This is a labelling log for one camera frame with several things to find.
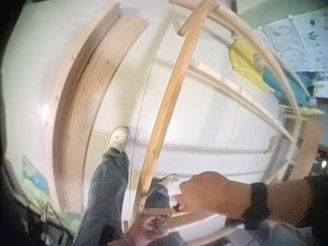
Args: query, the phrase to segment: blue jeans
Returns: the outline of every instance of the blue jeans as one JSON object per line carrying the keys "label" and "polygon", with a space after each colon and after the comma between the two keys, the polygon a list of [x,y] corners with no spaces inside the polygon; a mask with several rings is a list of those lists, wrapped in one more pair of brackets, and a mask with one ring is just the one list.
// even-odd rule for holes
{"label": "blue jeans", "polygon": [[[102,163],[92,176],[88,209],[74,238],[74,245],[106,245],[122,237],[121,211],[128,184],[129,159],[125,153],[107,151]],[[169,208],[168,190],[155,182],[151,184],[147,208]],[[179,233],[152,242],[149,245],[185,245]]]}

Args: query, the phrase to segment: wrist strap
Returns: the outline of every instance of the wrist strap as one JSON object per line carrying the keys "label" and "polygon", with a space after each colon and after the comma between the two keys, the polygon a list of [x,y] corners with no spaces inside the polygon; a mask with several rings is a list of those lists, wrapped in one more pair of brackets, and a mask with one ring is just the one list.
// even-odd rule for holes
{"label": "wrist strap", "polygon": [[261,221],[268,218],[268,189],[265,183],[253,183],[252,187],[252,204],[245,211],[245,228],[247,230],[256,230]]}

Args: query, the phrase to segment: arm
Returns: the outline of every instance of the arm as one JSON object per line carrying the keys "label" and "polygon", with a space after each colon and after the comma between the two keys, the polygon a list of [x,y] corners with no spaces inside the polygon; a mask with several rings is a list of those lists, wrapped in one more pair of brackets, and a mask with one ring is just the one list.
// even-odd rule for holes
{"label": "arm", "polygon": [[[251,206],[251,186],[226,179],[215,172],[193,176],[180,185],[175,199],[189,211],[209,211],[241,219]],[[268,186],[270,218],[289,223],[303,219],[312,206],[312,190],[307,180]]]}

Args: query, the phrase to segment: tile floor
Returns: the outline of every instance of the tile floor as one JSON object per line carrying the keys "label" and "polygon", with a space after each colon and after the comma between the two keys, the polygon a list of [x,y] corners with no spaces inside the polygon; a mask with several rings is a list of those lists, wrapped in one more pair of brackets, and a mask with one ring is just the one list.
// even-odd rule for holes
{"label": "tile floor", "polygon": [[[43,164],[44,108],[56,74],[69,47],[107,0],[51,0],[26,3],[7,47],[2,67],[7,113],[7,158],[20,181],[22,155],[47,177]],[[84,205],[91,176],[101,161],[112,129],[127,125],[131,139],[126,152],[131,161],[130,180],[122,219],[128,220],[135,188],[159,105],[184,38],[177,28],[190,12],[170,6],[167,0],[121,0],[122,11],[149,22],[131,48],[104,97],[94,125],[84,177]],[[242,87],[267,110],[278,114],[278,102],[243,80],[231,66],[230,33],[206,21],[194,59],[210,66]],[[261,179],[270,154],[263,155],[269,139],[277,135],[270,126],[237,100],[213,90],[202,78],[188,72],[161,152],[156,175],[170,173],[187,180],[213,170],[228,178],[255,182]],[[209,222],[201,231],[182,232],[185,239],[205,235],[222,226]]]}

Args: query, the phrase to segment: white sneaker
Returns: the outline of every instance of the white sneaker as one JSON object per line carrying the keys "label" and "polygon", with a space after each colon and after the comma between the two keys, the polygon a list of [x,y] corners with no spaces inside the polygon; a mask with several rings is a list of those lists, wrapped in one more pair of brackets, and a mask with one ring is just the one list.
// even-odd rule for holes
{"label": "white sneaker", "polygon": [[127,127],[116,127],[112,131],[111,140],[107,149],[115,148],[122,153],[128,143],[129,135],[130,131]]}
{"label": "white sneaker", "polygon": [[167,190],[172,189],[179,184],[179,177],[176,174],[171,174],[161,179],[153,178],[153,180],[164,186]]}

